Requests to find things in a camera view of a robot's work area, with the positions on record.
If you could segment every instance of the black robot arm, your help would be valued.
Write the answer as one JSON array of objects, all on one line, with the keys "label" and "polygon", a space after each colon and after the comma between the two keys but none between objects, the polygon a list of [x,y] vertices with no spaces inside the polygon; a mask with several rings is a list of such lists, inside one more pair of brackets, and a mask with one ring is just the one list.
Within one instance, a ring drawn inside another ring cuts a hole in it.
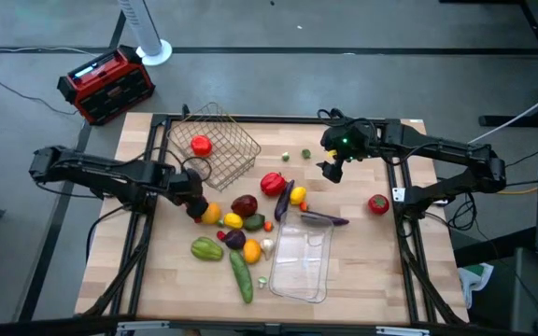
[{"label": "black robot arm", "polygon": [[336,151],[335,162],[325,161],[318,166],[323,176],[334,183],[342,178],[344,161],[367,158],[382,158],[388,164],[397,165],[391,158],[405,161],[411,155],[418,155],[466,166],[463,173],[428,187],[395,190],[394,202],[403,204],[405,215],[423,218],[433,202],[453,201],[464,192],[494,193],[505,188],[504,162],[490,145],[463,144],[424,135],[398,120],[351,119],[337,109],[325,112],[331,127],[323,134],[321,145]]},{"label": "black robot arm", "polygon": [[44,147],[35,152],[29,173],[38,184],[71,181],[87,187],[96,196],[110,194],[134,211],[146,213],[159,194],[175,205],[187,205],[192,218],[203,215],[207,202],[203,181],[193,170],[181,172],[156,161],[116,161],[87,155],[65,147]]}]

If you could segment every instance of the clear plastic container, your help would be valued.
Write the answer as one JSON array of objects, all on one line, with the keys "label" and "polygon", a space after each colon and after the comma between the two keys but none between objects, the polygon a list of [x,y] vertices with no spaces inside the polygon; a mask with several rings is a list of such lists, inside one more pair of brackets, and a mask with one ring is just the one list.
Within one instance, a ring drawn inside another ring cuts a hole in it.
[{"label": "clear plastic container", "polygon": [[285,213],[269,278],[271,291],[313,303],[325,300],[332,234],[333,223],[327,218]]}]

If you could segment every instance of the red bell pepper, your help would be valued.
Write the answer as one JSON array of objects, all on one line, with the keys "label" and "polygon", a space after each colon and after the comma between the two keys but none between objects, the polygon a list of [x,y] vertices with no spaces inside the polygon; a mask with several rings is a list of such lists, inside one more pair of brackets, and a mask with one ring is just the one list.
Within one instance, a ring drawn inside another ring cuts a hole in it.
[{"label": "red bell pepper", "polygon": [[277,196],[286,188],[286,179],[280,173],[269,173],[261,180],[261,191],[267,196]]},{"label": "red bell pepper", "polygon": [[195,135],[191,140],[191,148],[194,155],[198,157],[207,157],[213,150],[211,140],[204,135]]},{"label": "red bell pepper", "polygon": [[369,200],[369,210],[376,215],[383,215],[389,210],[389,201],[388,198],[376,194]]}]

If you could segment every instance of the white cable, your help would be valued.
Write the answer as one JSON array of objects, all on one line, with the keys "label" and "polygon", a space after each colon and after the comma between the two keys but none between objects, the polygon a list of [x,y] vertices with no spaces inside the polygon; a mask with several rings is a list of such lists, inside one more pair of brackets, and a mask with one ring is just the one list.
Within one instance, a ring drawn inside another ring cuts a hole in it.
[{"label": "white cable", "polygon": [[493,130],[491,130],[491,131],[489,131],[489,132],[487,132],[487,133],[485,133],[485,134],[483,134],[483,135],[481,135],[481,136],[478,136],[478,137],[476,137],[475,139],[469,141],[468,143],[469,143],[469,144],[472,144],[474,141],[478,141],[478,140],[480,140],[480,139],[482,139],[482,138],[484,138],[484,137],[486,137],[486,136],[488,136],[488,135],[491,135],[491,134],[493,134],[493,133],[498,132],[500,129],[502,129],[502,128],[508,126],[509,124],[513,123],[514,121],[516,121],[516,120],[518,120],[518,119],[520,119],[520,118],[522,118],[522,117],[528,115],[530,112],[534,111],[535,109],[538,109],[538,103],[535,104],[535,105],[533,105],[533,106],[532,106],[531,108],[529,108],[528,110],[526,110],[526,111],[520,113],[519,115],[515,116],[515,117],[514,117],[513,119],[511,119],[510,121],[504,123],[504,125],[499,126],[499,127],[495,128],[495,129],[493,129]]},{"label": "white cable", "polygon": [[17,49],[6,49],[6,48],[0,48],[0,51],[8,51],[8,52],[18,52],[18,51],[25,51],[25,50],[71,50],[80,52],[83,54],[91,55],[91,56],[98,56],[92,53],[89,53],[88,51],[76,49],[76,48],[69,48],[69,47],[55,47],[55,48],[45,48],[45,47],[27,47],[27,48],[17,48]]}]

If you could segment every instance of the concrete floor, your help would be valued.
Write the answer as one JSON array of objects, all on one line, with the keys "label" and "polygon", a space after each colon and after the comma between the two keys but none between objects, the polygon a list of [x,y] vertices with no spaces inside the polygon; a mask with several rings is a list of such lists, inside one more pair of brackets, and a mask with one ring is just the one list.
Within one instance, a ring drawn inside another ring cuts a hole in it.
[{"label": "concrete floor", "polygon": [[[119,14],[116,1],[81,3],[0,2],[0,20],[11,22],[0,26],[0,46],[106,47]],[[147,3],[160,36],[174,47],[537,48],[518,6],[436,0]],[[135,44],[128,27],[120,42]],[[0,54],[0,79],[72,111],[55,89],[57,77],[89,59]],[[311,116],[318,108],[337,106],[356,117],[424,119],[430,134],[459,141],[487,130],[476,123],[479,115],[515,115],[538,101],[538,57],[175,54],[149,73],[156,93],[135,111],[177,112],[183,103],[195,108],[216,101],[234,114]],[[86,151],[113,156],[122,122],[93,128]],[[0,158],[6,158],[0,160],[0,207],[7,209],[0,219],[0,322],[16,317],[55,199],[32,184],[31,153],[73,146],[80,125],[78,116],[54,114],[0,87]],[[487,141],[514,161],[538,149],[538,130],[507,129]],[[439,176],[460,171],[439,162],[436,170]],[[537,159],[508,171],[510,181],[536,176]],[[536,194],[475,198],[489,237],[534,223]],[[35,318],[73,314],[86,233],[100,204],[71,201]],[[455,206],[448,207],[448,216]],[[468,235],[482,240],[477,232]]]}]

